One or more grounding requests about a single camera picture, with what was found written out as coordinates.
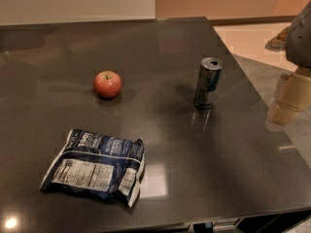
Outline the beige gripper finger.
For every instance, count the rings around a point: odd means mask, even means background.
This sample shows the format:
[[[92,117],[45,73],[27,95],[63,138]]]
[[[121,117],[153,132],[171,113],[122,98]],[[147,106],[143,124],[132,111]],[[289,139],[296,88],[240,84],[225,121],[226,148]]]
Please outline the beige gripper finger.
[[[311,69],[297,67],[290,74],[283,73],[277,82],[268,120],[274,124],[289,125],[311,104]]]

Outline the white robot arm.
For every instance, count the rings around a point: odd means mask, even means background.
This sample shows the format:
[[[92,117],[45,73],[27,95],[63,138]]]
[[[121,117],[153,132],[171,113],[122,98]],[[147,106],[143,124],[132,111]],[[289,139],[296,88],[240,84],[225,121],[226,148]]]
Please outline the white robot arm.
[[[294,18],[285,39],[286,58],[297,68],[276,84],[267,118],[289,125],[311,103],[311,2]]]

